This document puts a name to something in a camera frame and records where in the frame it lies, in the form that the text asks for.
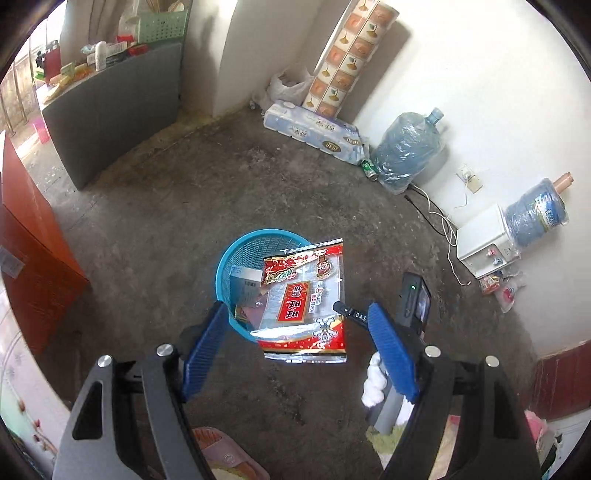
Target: blue plastic basket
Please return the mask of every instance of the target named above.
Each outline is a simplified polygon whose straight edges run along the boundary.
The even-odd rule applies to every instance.
[[[264,229],[248,233],[236,240],[224,253],[216,272],[216,297],[230,305],[230,270],[233,265],[263,269],[263,258],[280,250],[305,247],[311,243],[285,230]],[[234,319],[230,311],[230,325],[245,339],[256,342],[255,338]]]

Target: blue tissue package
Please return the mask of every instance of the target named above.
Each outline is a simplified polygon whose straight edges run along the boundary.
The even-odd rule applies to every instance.
[[[353,165],[365,158],[356,127],[324,118],[291,102],[277,100],[265,113],[263,125]]]

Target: gray table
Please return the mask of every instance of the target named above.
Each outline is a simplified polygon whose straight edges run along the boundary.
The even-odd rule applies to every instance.
[[[43,109],[68,175],[82,189],[178,114],[181,42],[162,44],[72,85]]]

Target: power outlet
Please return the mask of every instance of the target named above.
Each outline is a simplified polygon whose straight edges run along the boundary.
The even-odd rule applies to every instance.
[[[472,193],[476,193],[482,188],[482,182],[467,165],[462,165],[458,168],[456,175]]]

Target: brown cardboard tube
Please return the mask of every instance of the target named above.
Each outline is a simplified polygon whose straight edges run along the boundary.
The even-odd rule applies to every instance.
[[[553,182],[553,184],[554,184],[554,188],[556,189],[556,191],[560,195],[567,188],[569,188],[570,185],[573,182],[574,182],[573,176],[568,171],[567,173],[565,173],[564,175],[562,175],[558,180],[556,180],[555,182]]]

